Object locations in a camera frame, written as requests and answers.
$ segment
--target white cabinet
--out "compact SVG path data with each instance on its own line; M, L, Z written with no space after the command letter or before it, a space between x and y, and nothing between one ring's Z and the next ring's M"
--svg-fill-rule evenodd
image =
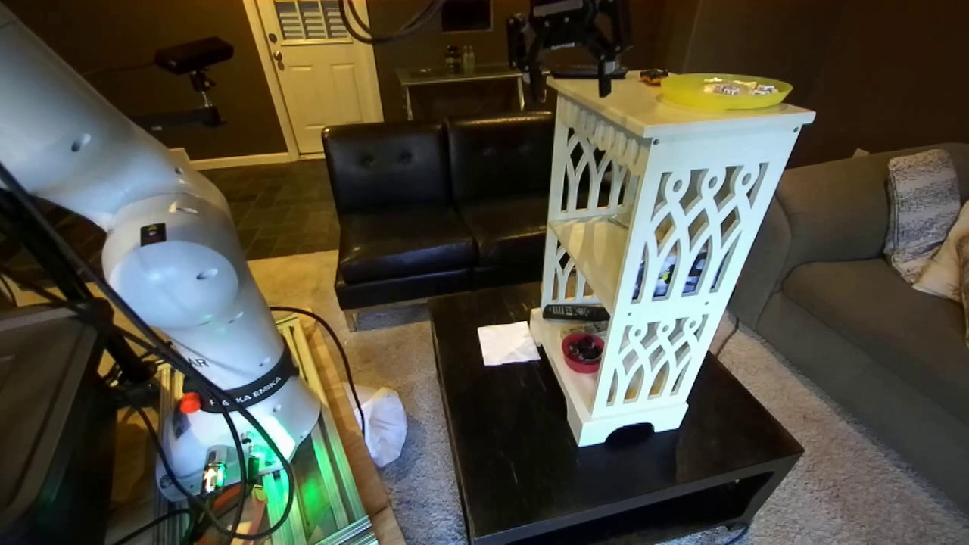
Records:
M612 431L676 431L761 217L809 109L700 112L663 104L634 77L560 80L543 307L609 309L595 372L572 372L576 321L530 327L567 398L577 446Z

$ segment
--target gray couch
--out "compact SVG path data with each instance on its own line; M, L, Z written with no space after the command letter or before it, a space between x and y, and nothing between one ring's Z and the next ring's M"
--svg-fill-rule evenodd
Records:
M969 147L939 149L966 200ZM969 515L961 307L912 292L880 254L894 155L787 170L728 311Z

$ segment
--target black leather couch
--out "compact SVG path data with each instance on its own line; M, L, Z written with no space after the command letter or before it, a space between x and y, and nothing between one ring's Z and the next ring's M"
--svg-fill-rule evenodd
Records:
M338 307L543 278L552 133L552 112L331 128Z

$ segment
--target white door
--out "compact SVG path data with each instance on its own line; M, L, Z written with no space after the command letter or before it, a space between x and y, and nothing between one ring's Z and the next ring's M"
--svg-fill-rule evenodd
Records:
M320 155L331 125L378 120L380 95L372 49L352 40L342 0L249 0L277 125L291 155Z

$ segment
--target yellow bowl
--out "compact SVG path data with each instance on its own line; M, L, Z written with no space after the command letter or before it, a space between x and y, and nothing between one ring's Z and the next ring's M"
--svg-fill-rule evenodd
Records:
M660 82L669 104L691 109L770 109L778 106L792 86L742 74L676 74Z

